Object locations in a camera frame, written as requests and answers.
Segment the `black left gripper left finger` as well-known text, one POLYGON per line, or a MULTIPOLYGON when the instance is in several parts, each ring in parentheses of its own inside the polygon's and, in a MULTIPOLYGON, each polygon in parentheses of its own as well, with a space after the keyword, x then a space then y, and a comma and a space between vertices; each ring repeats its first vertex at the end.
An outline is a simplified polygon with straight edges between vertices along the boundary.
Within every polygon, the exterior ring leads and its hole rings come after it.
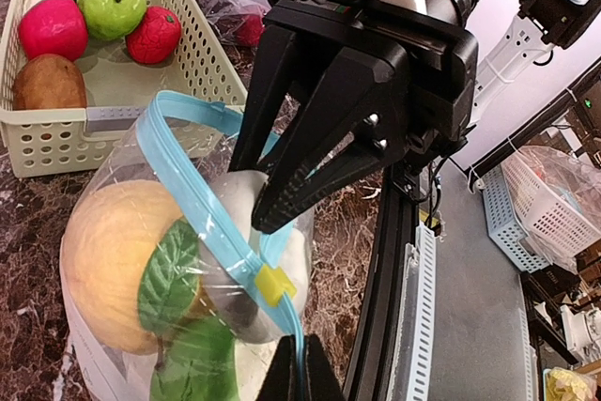
POLYGON ((257 401, 294 401, 298 396, 296 342, 293 335, 280 339, 257 401))

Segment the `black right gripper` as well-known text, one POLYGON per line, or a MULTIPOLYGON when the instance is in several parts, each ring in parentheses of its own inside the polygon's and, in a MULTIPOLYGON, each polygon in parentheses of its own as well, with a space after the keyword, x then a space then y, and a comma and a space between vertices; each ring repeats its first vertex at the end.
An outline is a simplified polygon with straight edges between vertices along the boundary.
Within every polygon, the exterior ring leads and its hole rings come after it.
POLYGON ((478 52, 466 30, 376 0, 345 12, 283 0, 267 22, 229 170, 257 167, 289 90, 307 103, 263 158, 254 229, 273 233, 389 164, 462 146, 478 52))

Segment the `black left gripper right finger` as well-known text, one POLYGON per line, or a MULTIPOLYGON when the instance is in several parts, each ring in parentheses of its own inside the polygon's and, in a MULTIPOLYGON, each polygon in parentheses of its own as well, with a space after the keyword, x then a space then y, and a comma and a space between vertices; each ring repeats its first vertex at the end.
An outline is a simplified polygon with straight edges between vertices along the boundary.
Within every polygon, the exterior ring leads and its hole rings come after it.
POLYGON ((315 334, 305 336, 304 399, 309 401, 345 401, 321 340, 315 334))

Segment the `white garlic toy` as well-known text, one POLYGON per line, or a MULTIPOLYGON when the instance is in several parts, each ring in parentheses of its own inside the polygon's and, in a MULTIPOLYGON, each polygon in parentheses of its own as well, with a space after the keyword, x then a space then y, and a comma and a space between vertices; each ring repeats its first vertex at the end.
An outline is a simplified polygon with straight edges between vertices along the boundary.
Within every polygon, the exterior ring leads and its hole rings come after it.
MULTIPOLYGON (((274 268, 283 269, 297 289, 292 302, 300 315, 308 298, 311 246, 306 234, 293 223, 271 235, 253 229, 254 202, 266 180, 267 175, 259 171, 230 172, 213 179, 201 192, 213 193, 216 199, 212 203, 223 206, 247 244, 274 268)), ((203 288, 238 339, 255 345, 279 339, 283 333, 278 326, 242 285, 229 276, 203 242, 199 243, 199 252, 203 262, 203 288)))

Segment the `green leafy vegetable toy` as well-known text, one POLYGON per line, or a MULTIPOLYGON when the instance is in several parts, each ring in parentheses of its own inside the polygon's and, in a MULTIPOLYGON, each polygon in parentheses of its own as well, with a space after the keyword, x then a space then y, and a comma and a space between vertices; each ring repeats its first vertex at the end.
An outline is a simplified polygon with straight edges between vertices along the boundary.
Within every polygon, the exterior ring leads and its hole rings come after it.
POLYGON ((216 316, 184 329, 153 372, 151 400, 238 400, 235 337, 216 316))

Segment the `clear zip bag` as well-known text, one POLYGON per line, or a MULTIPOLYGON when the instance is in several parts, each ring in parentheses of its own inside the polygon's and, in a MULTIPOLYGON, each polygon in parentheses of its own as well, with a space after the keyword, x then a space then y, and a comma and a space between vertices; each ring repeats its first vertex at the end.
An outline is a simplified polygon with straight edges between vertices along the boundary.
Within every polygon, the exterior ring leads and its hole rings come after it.
POLYGON ((206 20, 222 44, 239 46, 234 37, 235 30, 246 15, 261 15, 269 12, 265 6, 252 0, 196 0, 206 20))
MULTIPOLYGON (((213 179, 231 172, 228 164, 241 123, 241 110, 162 91, 85 188, 82 196, 125 181, 158 181, 182 213, 157 244, 138 290, 140 323, 157 338, 156 352, 148 355, 108 347, 88 328, 69 293, 61 240, 60 275, 70 335, 93 399, 151 400, 151 378, 166 351, 179 333, 206 316, 218 317, 235 337, 238 400, 257 400, 282 337, 295 337, 297 356, 303 344, 303 312, 299 315, 292 302, 296 287, 282 268, 274 268, 247 244, 223 206, 212 203, 214 194, 201 192, 213 179), (200 242, 278 326, 283 333, 279 339, 258 345, 238 339, 203 288, 200 242)), ((313 212, 306 211, 290 223, 306 234, 312 257, 313 212)))

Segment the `yellow peach toy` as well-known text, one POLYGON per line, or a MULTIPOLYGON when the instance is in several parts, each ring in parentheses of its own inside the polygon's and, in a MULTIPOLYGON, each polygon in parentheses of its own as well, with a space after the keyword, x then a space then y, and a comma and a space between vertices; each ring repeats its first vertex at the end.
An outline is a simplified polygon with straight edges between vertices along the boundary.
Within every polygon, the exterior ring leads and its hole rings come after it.
POLYGON ((182 213, 158 181, 131 180, 80 198, 62 240, 69 293, 104 345, 135 355, 156 352, 143 329, 138 290, 160 239, 182 213))

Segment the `round red fruit toy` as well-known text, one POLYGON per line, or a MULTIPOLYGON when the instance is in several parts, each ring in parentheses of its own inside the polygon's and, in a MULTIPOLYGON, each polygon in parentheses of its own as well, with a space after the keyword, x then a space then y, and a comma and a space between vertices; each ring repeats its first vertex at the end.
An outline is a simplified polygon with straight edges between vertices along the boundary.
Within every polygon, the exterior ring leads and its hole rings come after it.
POLYGON ((85 18, 74 0, 41 0, 23 15, 18 36, 29 60, 57 54, 74 62, 88 43, 85 18))

